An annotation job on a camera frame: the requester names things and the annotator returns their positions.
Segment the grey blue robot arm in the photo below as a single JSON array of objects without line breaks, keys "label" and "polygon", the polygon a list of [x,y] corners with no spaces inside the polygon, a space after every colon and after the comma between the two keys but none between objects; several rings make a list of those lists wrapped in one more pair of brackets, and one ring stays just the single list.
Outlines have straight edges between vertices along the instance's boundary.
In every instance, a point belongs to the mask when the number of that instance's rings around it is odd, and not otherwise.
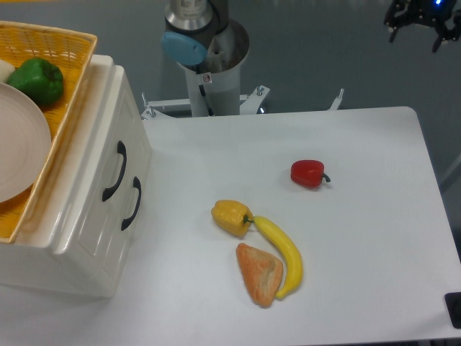
[{"label": "grey blue robot arm", "polygon": [[[163,52],[194,71],[221,73],[246,59],[249,36],[229,17],[227,1],[167,1],[164,11]],[[394,41],[399,29],[421,25],[435,30],[431,51],[460,39],[460,5],[457,1],[392,1],[383,24]]]}]

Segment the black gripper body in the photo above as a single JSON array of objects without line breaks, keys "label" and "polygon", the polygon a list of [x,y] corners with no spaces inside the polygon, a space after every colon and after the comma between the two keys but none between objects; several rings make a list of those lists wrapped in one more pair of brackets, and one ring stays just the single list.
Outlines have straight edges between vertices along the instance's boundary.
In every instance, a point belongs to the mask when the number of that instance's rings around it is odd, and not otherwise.
[{"label": "black gripper body", "polygon": [[384,24],[388,27],[403,27],[411,24],[436,27],[460,18],[460,7],[456,0],[411,0],[392,1],[386,11]]}]

